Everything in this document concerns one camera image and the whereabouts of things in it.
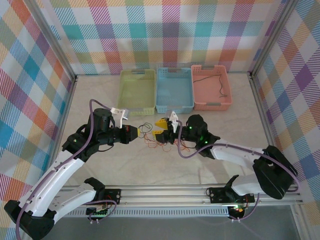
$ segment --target green basket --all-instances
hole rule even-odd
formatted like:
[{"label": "green basket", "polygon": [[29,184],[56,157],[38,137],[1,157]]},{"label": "green basket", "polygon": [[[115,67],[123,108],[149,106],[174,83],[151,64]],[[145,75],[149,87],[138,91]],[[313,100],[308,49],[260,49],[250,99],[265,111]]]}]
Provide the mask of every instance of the green basket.
[{"label": "green basket", "polygon": [[130,115],[153,115],[156,106],[156,72],[152,69],[122,70],[118,109]]}]

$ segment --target pink basket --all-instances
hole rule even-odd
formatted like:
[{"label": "pink basket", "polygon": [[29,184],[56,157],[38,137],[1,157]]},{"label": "pink basket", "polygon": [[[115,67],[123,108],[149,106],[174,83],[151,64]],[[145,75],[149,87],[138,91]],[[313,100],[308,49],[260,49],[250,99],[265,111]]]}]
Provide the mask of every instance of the pink basket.
[{"label": "pink basket", "polygon": [[232,104],[226,67],[192,65],[194,110],[225,111]]}]

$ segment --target white table surface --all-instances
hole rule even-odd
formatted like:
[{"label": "white table surface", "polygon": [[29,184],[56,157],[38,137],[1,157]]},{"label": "white table surface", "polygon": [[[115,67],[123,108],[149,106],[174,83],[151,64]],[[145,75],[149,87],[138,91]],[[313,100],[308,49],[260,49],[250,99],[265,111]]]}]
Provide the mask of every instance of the white table surface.
[{"label": "white table surface", "polygon": [[[207,122],[208,130],[227,141],[248,147],[267,147],[267,139],[247,75],[230,73],[228,77],[233,97],[233,104],[229,109],[193,111],[191,114],[200,114]],[[108,107],[117,106],[119,83],[119,75],[79,77],[61,145],[69,135],[87,123],[90,99],[96,99]],[[184,124],[189,116],[190,114],[178,115]],[[130,116],[125,124],[138,127],[145,122],[154,124],[163,117],[164,114],[157,112],[149,116]],[[251,173],[249,169],[236,164],[204,158],[199,154],[183,159],[178,155],[175,145],[172,145],[170,152],[164,152],[161,147],[149,148],[143,139],[137,138],[128,145],[118,143],[110,151],[95,153],[73,174],[66,185],[80,185],[90,177],[106,185],[224,184],[233,175]]]}]

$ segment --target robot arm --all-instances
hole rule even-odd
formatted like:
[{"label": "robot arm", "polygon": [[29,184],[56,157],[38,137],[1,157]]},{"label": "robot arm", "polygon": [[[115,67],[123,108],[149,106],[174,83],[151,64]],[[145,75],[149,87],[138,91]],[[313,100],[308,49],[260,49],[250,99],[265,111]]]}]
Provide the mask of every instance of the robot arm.
[{"label": "robot arm", "polygon": [[[88,123],[70,135],[62,145],[62,151],[37,184],[23,197],[9,200],[4,210],[16,223],[21,214],[19,226],[33,239],[42,239],[54,224],[73,209],[91,202],[104,200],[105,185],[91,177],[78,188],[55,198],[62,186],[89,157],[99,151],[99,146],[114,143],[128,144],[136,139],[139,130],[123,125],[125,110],[97,108]],[[66,163],[65,160],[77,153],[90,138],[86,147]]]},{"label": "robot arm", "polygon": [[246,194],[254,193],[266,193],[275,199],[284,197],[294,182],[293,177],[283,167],[273,164],[263,156],[276,160],[277,163],[291,171],[293,176],[298,175],[295,168],[275,146],[248,148],[223,140],[208,131],[208,125],[200,115],[190,116],[186,126],[179,126],[178,122],[178,117],[174,112],[168,113],[165,118],[155,123],[164,130],[153,131],[153,136],[161,143],[173,144],[181,132],[180,139],[195,143],[195,149],[200,151],[199,154],[203,157],[229,161],[254,171],[252,175],[235,175],[226,184],[225,195],[232,202],[242,199],[242,196]]}]

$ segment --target plastic basket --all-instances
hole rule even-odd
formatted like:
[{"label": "plastic basket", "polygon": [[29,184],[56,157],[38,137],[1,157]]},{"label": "plastic basket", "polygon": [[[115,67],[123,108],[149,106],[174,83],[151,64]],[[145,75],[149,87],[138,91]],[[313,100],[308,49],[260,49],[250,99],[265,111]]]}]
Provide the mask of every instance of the plastic basket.
[{"label": "plastic basket", "polygon": [[156,103],[156,72],[152,69],[122,70],[118,109],[130,115],[153,115]]},{"label": "plastic basket", "polygon": [[192,65],[194,110],[225,111],[232,104],[226,67]]},{"label": "plastic basket", "polygon": [[157,69],[156,110],[163,114],[174,110],[189,114],[194,108],[191,69],[160,67]]}]

